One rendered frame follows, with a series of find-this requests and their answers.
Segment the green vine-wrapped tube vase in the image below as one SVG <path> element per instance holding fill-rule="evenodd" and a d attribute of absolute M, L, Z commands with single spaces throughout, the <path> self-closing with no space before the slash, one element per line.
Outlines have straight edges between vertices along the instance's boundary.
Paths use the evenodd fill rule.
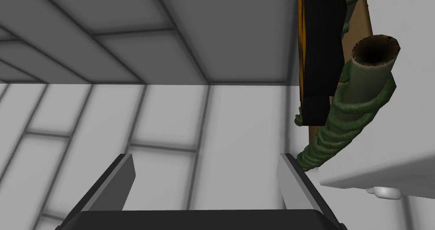
<path fill-rule="evenodd" d="M 318 168 L 347 147 L 392 97 L 392 68 L 400 52 L 394 37 L 373 35 L 357 42 L 344 65 L 326 124 L 297 155 L 303 171 Z"/>

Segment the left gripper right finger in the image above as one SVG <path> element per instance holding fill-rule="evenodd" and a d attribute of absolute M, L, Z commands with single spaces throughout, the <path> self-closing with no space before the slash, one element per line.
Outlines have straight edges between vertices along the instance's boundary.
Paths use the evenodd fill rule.
<path fill-rule="evenodd" d="M 319 192 L 306 173 L 298 168 L 292 155 L 280 154 L 276 176 L 286 209 L 322 211 L 322 198 Z"/>

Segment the white round knob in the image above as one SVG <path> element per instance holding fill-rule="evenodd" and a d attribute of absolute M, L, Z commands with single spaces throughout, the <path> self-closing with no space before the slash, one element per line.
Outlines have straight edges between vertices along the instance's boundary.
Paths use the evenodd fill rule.
<path fill-rule="evenodd" d="M 403 196 L 400 189 L 390 187 L 372 187 L 366 189 L 366 192 L 375 195 L 377 198 L 388 200 L 400 200 Z"/>

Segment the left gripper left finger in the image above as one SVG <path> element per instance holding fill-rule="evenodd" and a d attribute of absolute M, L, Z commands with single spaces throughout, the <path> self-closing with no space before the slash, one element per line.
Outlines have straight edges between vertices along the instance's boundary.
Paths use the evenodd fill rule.
<path fill-rule="evenodd" d="M 72 210 L 122 210 L 135 177 L 133 156 L 120 154 Z"/>

